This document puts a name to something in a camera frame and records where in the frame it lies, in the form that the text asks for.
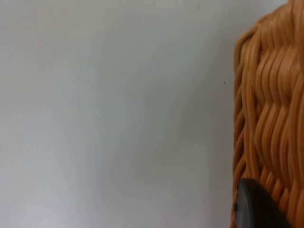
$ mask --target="dark plastic piece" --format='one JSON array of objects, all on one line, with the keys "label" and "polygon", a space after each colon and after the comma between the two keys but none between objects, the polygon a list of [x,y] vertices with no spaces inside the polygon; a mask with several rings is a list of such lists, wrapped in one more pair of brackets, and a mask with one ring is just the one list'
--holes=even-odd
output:
[{"label": "dark plastic piece", "polygon": [[291,228],[268,192],[255,179],[242,179],[235,205],[237,228]]}]

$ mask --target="orange wicker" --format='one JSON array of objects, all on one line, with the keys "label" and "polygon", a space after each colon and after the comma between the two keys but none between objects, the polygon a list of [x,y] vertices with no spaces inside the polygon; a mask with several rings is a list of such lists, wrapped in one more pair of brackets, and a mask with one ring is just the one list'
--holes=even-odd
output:
[{"label": "orange wicker", "polygon": [[[304,227],[304,0],[261,18],[234,53],[233,201],[255,178],[289,223]],[[235,227],[232,211],[231,227]]]}]

